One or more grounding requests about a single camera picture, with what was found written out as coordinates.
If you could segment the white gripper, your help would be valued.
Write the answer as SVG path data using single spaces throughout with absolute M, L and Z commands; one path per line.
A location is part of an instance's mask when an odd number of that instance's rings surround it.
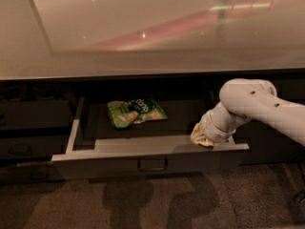
M 191 133 L 191 142 L 213 147 L 226 142 L 235 132 L 236 122 L 228 111 L 214 108 L 207 111 L 196 123 Z

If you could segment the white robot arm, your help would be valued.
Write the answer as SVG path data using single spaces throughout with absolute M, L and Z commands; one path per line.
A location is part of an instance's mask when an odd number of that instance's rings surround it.
M 305 145 L 305 106 L 281 99 L 267 80 L 237 78 L 220 89 L 219 103 L 202 115 L 191 142 L 217 146 L 251 120 L 265 123 L 300 145 Z

